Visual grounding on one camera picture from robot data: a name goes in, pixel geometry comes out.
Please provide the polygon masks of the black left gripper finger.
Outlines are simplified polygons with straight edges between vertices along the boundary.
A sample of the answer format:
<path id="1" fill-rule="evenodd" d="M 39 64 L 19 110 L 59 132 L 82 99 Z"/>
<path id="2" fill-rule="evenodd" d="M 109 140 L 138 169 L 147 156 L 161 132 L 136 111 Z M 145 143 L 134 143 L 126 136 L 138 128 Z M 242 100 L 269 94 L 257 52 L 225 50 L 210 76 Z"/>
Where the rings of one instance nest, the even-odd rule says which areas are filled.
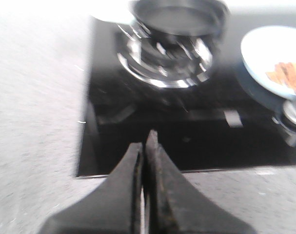
<path id="1" fill-rule="evenodd" d="M 90 194 L 50 216 L 41 234 L 139 234 L 142 144 L 131 143 L 114 170 Z"/>

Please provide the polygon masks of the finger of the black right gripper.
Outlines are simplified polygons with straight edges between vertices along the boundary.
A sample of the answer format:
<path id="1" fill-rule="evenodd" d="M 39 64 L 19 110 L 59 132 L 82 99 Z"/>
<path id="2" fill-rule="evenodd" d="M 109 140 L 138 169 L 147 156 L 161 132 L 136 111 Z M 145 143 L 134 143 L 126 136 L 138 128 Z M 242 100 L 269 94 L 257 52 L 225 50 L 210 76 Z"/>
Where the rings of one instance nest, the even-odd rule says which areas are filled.
<path id="1" fill-rule="evenodd" d="M 151 130 L 145 144 L 144 197 L 149 234 L 255 234 L 245 221 L 199 192 Z"/>

